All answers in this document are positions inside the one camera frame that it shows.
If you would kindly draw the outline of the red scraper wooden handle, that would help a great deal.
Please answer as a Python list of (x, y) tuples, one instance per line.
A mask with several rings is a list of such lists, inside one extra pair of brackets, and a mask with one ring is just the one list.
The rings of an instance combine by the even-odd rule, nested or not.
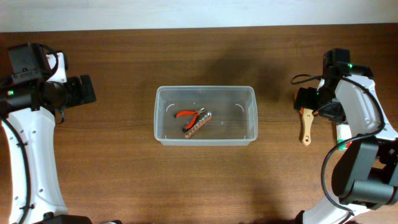
[(302, 144), (304, 146), (308, 146), (311, 144), (312, 139), (311, 139), (311, 128), (312, 128), (312, 123), (313, 123), (313, 111), (307, 108), (301, 108), (300, 114), (302, 118)]

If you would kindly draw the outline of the clear pack of coloured markers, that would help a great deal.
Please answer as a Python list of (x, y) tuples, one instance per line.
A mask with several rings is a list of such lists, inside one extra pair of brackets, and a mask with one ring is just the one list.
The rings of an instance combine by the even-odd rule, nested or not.
[[(337, 124), (336, 125), (336, 140), (337, 144), (343, 142), (349, 138), (352, 138), (351, 130), (348, 124)], [(338, 150), (345, 151), (349, 148), (351, 142), (347, 142), (344, 145), (341, 145)]]

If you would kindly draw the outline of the clear plastic container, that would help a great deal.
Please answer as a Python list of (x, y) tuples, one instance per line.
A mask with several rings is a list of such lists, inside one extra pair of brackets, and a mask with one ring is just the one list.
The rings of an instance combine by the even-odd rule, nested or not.
[(250, 86), (161, 86), (154, 137), (164, 146), (247, 146), (258, 137)]

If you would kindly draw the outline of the orange socket bit rail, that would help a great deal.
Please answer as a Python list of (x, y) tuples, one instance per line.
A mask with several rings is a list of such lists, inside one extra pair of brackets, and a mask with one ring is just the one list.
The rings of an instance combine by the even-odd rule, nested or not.
[(203, 125), (212, 119), (212, 112), (207, 112), (204, 117), (200, 118), (188, 131), (185, 132), (185, 139), (190, 139)]

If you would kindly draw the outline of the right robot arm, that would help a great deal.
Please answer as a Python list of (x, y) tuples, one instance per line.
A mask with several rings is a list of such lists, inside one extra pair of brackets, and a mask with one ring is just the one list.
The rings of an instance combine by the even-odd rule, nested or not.
[(347, 124), (351, 137), (325, 156), (325, 197), (302, 210), (295, 223), (349, 223), (356, 215), (397, 203), (397, 131), (382, 110), (371, 69), (351, 63), (349, 50), (332, 49), (323, 56), (321, 75), (299, 77), (302, 82), (320, 82), (318, 88), (300, 88), (295, 97), (294, 109), (302, 115), (302, 142), (310, 142), (315, 117)]

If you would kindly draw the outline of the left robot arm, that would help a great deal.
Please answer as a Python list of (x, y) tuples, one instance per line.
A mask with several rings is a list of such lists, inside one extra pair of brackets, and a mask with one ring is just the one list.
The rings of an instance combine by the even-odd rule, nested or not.
[(53, 136), (57, 113), (96, 101), (91, 78), (68, 78), (65, 54), (44, 44), (7, 51), (13, 71), (1, 79), (1, 126), (11, 158), (9, 223), (90, 223), (65, 205)]

